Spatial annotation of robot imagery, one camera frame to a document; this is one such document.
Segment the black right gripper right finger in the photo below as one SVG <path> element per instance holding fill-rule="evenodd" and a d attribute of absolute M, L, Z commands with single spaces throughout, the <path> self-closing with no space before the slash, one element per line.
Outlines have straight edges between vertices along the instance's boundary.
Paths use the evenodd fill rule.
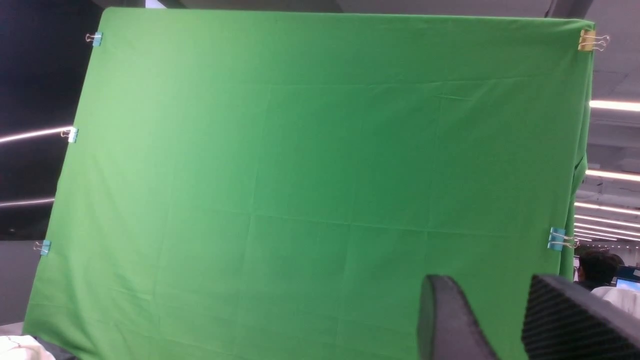
<path fill-rule="evenodd" d="M 530 360 L 640 357 L 637 317 L 561 276 L 532 276 L 521 341 Z"/>

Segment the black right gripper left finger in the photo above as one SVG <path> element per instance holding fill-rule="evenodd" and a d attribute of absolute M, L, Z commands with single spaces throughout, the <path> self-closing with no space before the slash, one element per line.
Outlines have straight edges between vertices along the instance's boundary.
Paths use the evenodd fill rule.
<path fill-rule="evenodd" d="M 450 276 L 423 278 L 417 317 L 420 360 L 497 360 L 470 303 Z"/>

